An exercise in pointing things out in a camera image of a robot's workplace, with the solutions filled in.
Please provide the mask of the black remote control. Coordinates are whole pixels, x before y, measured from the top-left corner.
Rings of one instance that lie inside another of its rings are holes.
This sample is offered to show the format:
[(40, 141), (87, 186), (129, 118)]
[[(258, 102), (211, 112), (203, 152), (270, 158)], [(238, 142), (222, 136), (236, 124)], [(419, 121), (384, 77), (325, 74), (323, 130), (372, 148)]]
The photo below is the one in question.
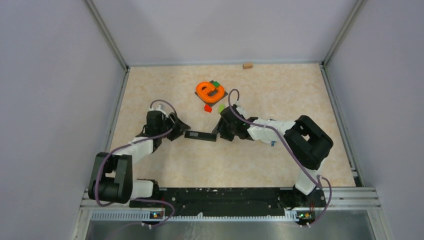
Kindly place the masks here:
[(208, 142), (217, 141), (217, 134), (215, 133), (192, 131), (192, 130), (187, 130), (184, 134), (184, 137), (187, 139), (194, 139), (194, 140), (201, 140), (201, 141), (208, 141)]

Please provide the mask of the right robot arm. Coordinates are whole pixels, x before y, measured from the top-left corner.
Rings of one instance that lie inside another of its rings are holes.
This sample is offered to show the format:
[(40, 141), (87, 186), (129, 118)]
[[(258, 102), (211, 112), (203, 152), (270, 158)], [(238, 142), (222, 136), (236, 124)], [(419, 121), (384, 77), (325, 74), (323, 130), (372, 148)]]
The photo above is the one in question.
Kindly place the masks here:
[(300, 168), (293, 200), (299, 206), (307, 206), (314, 198), (313, 191), (321, 187), (321, 168), (334, 146), (333, 140), (307, 115), (292, 121), (245, 115), (239, 105), (226, 107), (212, 132), (230, 142), (235, 137), (270, 145), (281, 142)]

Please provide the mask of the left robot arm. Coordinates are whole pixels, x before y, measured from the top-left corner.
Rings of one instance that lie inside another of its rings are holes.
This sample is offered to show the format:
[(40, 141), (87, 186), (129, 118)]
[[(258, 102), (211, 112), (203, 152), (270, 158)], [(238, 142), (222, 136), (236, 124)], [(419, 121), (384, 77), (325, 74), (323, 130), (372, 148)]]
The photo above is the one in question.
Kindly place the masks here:
[(132, 141), (111, 152), (99, 152), (95, 156), (88, 197), (103, 207), (111, 203), (125, 204), (136, 198), (141, 198), (149, 207), (156, 206), (161, 198), (156, 190), (157, 182), (134, 179), (133, 166), (154, 153), (164, 138), (173, 141), (190, 128), (174, 112), (150, 109), (146, 115), (146, 124)]

